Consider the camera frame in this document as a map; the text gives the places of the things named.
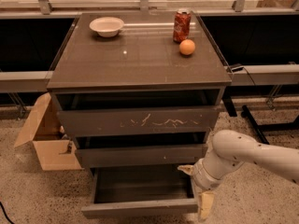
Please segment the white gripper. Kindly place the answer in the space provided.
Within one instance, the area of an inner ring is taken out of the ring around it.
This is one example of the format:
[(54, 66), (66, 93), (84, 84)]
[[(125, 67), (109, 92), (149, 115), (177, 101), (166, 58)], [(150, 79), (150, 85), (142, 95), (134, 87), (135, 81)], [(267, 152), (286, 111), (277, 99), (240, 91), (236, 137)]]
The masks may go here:
[(203, 160), (200, 159), (194, 166), (179, 165), (178, 169), (186, 175), (191, 175), (194, 183), (203, 191), (199, 194), (198, 216), (200, 220), (206, 220), (213, 207), (215, 193), (212, 191), (221, 183), (221, 179), (212, 177), (204, 168)]

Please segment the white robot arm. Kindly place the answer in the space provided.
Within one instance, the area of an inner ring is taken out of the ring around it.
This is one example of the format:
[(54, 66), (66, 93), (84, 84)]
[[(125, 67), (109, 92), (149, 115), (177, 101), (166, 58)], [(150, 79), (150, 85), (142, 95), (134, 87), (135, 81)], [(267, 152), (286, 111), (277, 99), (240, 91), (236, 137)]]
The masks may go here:
[(178, 169), (189, 175), (198, 197), (198, 217), (208, 218), (214, 192), (223, 178), (239, 169), (244, 162), (258, 165), (292, 183), (299, 184), (299, 150), (259, 143), (254, 138), (232, 130), (214, 134), (204, 158)]

